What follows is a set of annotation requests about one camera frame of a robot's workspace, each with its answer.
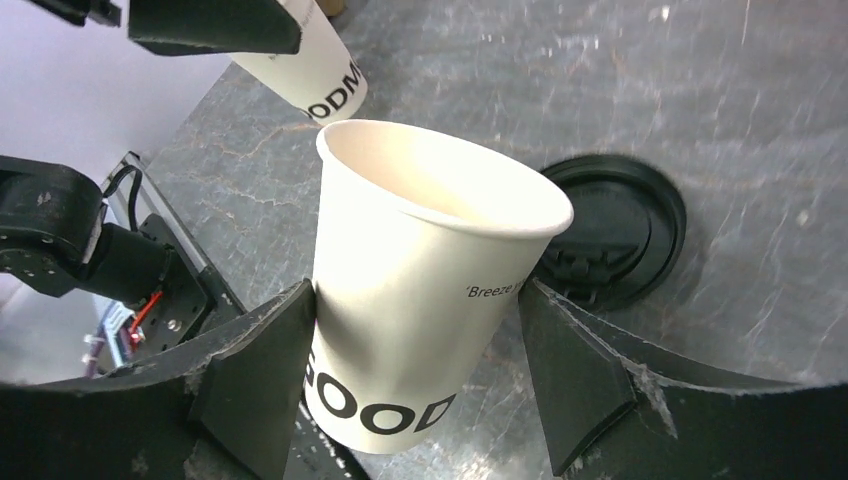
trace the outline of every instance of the cable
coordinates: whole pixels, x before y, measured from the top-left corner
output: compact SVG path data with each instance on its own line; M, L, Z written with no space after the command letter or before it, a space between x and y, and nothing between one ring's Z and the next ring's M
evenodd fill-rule
M118 170L118 173L112 177L112 180L109 182L109 186L107 186L106 190L103 192L103 198L109 198L114 195L114 193L118 191L118 187L121 185L121 182L124 181L124 178L131 173L134 175L132 186L130 186L130 196L127 199L127 215L130 218L130 231L137 232L138 219L136 218L135 206L138 202L138 192L141 190L141 179L143 177L141 170L135 165L126 165L122 169Z
M156 306L156 303L159 302L160 298L162 298L161 291L154 293L153 296L150 297L150 301L148 301L147 305L145 305L144 308L142 308L141 311L138 312L138 314L135 316L135 320L133 320L132 325L130 325L130 335L135 333L136 329L138 329L138 326L141 325L142 321L144 321L144 317L146 317L147 314L150 313L150 310L152 310L153 307Z

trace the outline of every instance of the red wire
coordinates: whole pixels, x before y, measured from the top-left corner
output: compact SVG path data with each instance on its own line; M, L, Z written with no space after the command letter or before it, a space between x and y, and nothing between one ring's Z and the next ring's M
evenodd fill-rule
M156 303L159 302L159 299L161 297L161 291L154 293L153 296L150 297L150 300L147 302L147 305L145 305L144 308L142 308L141 311L138 312L138 314L135 316L135 320L133 320L132 325L130 325L130 335L135 333L138 326L141 325L142 321L144 321L144 317L146 317L147 314L150 313L150 310L152 310L153 307L156 306Z

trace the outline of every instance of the white paper cup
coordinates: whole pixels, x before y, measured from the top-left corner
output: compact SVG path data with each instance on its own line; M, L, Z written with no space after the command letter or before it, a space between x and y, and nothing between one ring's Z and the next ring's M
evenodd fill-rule
M368 82L315 0L278 0L303 30L297 55L232 53L230 57L321 125L350 118Z
M318 153L306 400L342 444L395 453L462 389L571 203L515 160L407 125L337 122Z

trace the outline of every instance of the gray marble countertop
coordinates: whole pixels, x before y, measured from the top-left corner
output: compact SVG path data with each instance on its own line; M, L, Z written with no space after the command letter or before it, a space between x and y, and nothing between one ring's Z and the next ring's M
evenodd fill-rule
M680 262L611 319L697 360L848 379L848 6L838 0L368 0L338 22L358 116L534 168L625 152L688 205ZM236 66L149 173L248 307L310 275L317 126ZM430 440L374 479L548 479L515 313Z

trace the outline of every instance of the cup lid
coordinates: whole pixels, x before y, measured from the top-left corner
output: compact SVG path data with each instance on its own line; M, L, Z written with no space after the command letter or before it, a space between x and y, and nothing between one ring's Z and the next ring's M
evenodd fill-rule
M626 155L564 160L541 171L568 195L574 221L533 271L581 308L627 307L671 272L683 247L686 207L656 169Z

